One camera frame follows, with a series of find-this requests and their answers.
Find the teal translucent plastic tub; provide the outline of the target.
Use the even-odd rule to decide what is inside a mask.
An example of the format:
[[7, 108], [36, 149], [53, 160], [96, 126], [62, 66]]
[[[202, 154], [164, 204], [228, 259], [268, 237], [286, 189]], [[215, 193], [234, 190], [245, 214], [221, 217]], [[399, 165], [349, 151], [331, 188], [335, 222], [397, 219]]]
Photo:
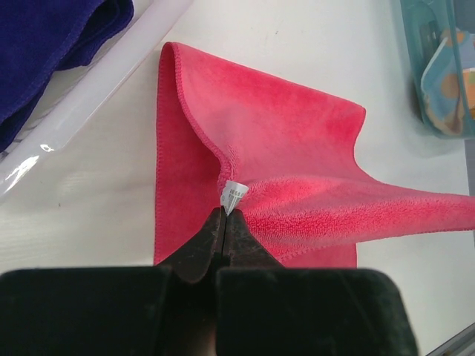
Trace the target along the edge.
[[422, 122], [440, 137], [474, 138], [474, 2], [401, 1]]

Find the white perforated plastic basket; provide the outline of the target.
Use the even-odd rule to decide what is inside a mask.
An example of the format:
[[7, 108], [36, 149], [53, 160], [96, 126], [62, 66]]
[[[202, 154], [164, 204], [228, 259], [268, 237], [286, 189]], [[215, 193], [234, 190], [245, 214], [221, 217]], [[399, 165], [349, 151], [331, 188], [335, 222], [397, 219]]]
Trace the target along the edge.
[[101, 46], [88, 66], [53, 74], [25, 125], [1, 153], [3, 197], [37, 163], [70, 142], [190, 5], [190, 1], [135, 1], [131, 22]]

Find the pink towel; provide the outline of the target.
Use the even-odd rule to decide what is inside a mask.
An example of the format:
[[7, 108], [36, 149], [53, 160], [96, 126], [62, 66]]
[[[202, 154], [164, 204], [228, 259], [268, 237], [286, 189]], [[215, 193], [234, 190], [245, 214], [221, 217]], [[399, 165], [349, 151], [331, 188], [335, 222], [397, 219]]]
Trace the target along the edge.
[[157, 86], [154, 262], [203, 225], [227, 182], [281, 263], [354, 268], [358, 243], [474, 228], [472, 197], [388, 185], [357, 165], [362, 106], [168, 42]]

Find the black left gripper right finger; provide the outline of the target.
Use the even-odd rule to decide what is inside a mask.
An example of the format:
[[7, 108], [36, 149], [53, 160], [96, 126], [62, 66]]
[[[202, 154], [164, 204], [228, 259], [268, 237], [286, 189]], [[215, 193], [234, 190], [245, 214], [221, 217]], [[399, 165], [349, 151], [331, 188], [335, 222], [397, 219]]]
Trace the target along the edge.
[[219, 355], [417, 355], [396, 284], [380, 271], [284, 268], [250, 234], [241, 211], [226, 220], [217, 272]]

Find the orange patterned towel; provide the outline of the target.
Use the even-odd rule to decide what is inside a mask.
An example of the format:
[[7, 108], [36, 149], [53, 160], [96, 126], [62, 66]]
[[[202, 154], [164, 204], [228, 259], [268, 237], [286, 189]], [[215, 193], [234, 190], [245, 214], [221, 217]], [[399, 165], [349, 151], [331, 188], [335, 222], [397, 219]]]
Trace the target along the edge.
[[430, 59], [421, 78], [425, 114], [445, 136], [474, 135], [474, 35], [449, 30]]

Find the purple towel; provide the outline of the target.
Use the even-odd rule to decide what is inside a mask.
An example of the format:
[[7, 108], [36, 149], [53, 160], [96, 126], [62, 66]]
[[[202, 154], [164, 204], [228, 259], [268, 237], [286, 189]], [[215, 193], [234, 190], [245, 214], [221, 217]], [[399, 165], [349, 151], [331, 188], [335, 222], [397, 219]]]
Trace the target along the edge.
[[56, 71], [87, 66], [125, 29], [132, 1], [1, 2], [1, 149], [22, 129]]

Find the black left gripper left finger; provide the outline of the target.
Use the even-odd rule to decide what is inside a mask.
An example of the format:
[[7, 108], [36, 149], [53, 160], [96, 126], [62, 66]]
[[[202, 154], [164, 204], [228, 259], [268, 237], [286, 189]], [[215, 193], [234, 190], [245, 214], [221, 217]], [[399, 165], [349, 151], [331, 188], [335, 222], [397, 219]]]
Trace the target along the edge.
[[216, 208], [157, 266], [29, 268], [1, 275], [3, 355], [214, 355]]

